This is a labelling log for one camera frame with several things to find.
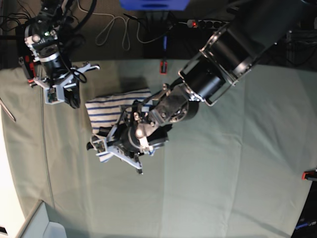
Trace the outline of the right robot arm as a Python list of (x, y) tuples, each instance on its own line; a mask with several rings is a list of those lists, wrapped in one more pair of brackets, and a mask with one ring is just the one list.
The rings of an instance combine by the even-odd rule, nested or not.
[(37, 16), (26, 24), (24, 43), (34, 64), (39, 63), (43, 73), (34, 72), (28, 79), (30, 87), (40, 87), (48, 105), (66, 103), (80, 107), (80, 84), (87, 83), (85, 73), (100, 69), (89, 62), (78, 67), (72, 64), (70, 54), (85, 43), (79, 30), (92, 16), (97, 1), (92, 1), (84, 18), (73, 26), (71, 0), (43, 0)]

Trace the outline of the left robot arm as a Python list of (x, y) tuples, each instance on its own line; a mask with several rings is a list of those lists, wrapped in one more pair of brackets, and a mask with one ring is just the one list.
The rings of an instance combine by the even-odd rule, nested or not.
[(141, 174), (139, 158), (162, 147), (174, 123), (193, 118), (200, 103), (213, 106), (316, 4), (314, 0), (252, 0), (243, 4), (235, 18), (213, 33), (179, 70), (172, 84), (120, 106), (116, 119), (92, 120), (94, 132), (87, 150), (94, 150), (102, 162), (117, 157)]

